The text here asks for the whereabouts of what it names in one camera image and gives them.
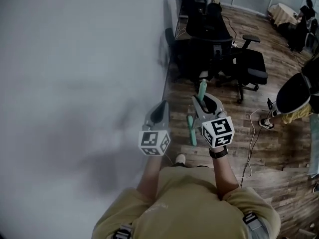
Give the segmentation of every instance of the table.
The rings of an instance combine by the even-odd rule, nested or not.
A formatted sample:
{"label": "table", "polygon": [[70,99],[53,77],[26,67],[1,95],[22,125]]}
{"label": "table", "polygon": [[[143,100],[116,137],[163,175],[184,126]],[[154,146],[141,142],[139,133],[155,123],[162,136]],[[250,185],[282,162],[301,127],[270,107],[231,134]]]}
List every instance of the table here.
{"label": "table", "polygon": [[269,7],[268,12],[272,15],[273,20],[275,21],[275,25],[279,26],[283,23],[292,23],[297,25],[299,21],[294,18],[294,13],[296,13],[289,6],[279,3]]}

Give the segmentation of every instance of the white shoe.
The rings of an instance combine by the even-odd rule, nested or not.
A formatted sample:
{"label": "white shoe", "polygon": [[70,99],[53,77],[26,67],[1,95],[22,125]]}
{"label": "white shoe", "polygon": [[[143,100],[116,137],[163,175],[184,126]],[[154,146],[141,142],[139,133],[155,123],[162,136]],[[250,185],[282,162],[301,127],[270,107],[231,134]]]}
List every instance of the white shoe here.
{"label": "white shoe", "polygon": [[175,160],[175,164],[176,163],[182,163],[185,164],[186,163],[186,157],[184,154],[180,154],[177,156],[176,160]]}

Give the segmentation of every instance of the shoe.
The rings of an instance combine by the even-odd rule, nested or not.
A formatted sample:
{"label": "shoe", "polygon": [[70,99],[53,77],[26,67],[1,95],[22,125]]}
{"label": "shoe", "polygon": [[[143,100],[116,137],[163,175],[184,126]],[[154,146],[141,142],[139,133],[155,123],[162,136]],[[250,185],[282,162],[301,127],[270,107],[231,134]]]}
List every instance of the shoe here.
{"label": "shoe", "polygon": [[266,119],[261,119],[260,121],[258,121],[258,125],[268,130],[272,130],[275,127],[274,124],[265,124],[265,121]]}
{"label": "shoe", "polygon": [[271,112],[271,117],[276,117],[277,115],[277,110]]}
{"label": "shoe", "polygon": [[180,154],[177,156],[176,160],[175,160],[175,164],[176,163],[182,163],[185,164],[186,163],[186,157],[184,154]]}
{"label": "shoe", "polygon": [[313,188],[313,193],[318,191],[317,186],[318,186],[318,182],[315,184],[315,186],[314,186],[314,188]]}
{"label": "shoe", "polygon": [[289,44],[287,44],[288,48],[290,49],[290,51],[294,51],[290,46]]}

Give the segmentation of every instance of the wrist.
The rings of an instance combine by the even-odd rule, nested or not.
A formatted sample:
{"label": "wrist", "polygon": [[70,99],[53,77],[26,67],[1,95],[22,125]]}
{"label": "wrist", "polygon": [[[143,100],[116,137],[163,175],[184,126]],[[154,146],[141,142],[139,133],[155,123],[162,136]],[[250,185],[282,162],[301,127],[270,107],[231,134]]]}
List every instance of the wrist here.
{"label": "wrist", "polygon": [[209,155],[213,158],[213,159],[217,159],[217,158],[221,158],[224,157],[228,154],[228,150],[226,146],[221,146],[221,147],[217,147],[214,149],[209,149]]}
{"label": "wrist", "polygon": [[212,152],[218,153],[224,150],[224,146],[216,147],[216,148],[209,148]]}

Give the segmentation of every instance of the white cube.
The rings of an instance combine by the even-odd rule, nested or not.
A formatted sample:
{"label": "white cube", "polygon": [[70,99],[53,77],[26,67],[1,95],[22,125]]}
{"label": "white cube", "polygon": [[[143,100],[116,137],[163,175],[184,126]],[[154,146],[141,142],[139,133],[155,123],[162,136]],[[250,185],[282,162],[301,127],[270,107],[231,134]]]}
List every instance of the white cube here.
{"label": "white cube", "polygon": [[140,131],[139,148],[147,156],[163,156],[170,143],[169,133],[161,131]]}
{"label": "white cube", "polygon": [[212,148],[230,144],[235,134],[230,117],[204,122],[201,129],[202,135]]}

